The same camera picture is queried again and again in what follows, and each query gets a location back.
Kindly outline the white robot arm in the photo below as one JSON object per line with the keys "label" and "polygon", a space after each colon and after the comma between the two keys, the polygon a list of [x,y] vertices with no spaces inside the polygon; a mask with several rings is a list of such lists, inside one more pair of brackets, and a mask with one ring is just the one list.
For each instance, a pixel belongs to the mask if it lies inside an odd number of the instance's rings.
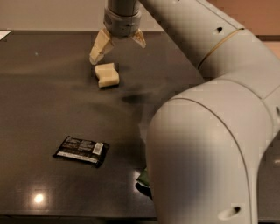
{"label": "white robot arm", "polygon": [[175,95],[146,137],[159,224],[257,224],[257,174],[279,131],[277,56],[207,0],[107,0],[92,63],[112,38],[142,42],[148,11],[204,82]]}

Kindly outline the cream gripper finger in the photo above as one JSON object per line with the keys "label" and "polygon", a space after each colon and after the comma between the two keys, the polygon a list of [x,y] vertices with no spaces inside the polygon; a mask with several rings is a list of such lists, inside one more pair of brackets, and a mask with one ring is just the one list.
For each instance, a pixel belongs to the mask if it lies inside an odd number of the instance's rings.
{"label": "cream gripper finger", "polygon": [[102,58],[114,48],[111,35],[106,28],[101,29],[94,41],[94,45],[89,54],[89,61],[96,65]]}
{"label": "cream gripper finger", "polygon": [[131,38],[139,44],[142,48],[146,47],[146,41],[144,39],[144,34],[140,29],[137,29],[136,32],[131,36]]}

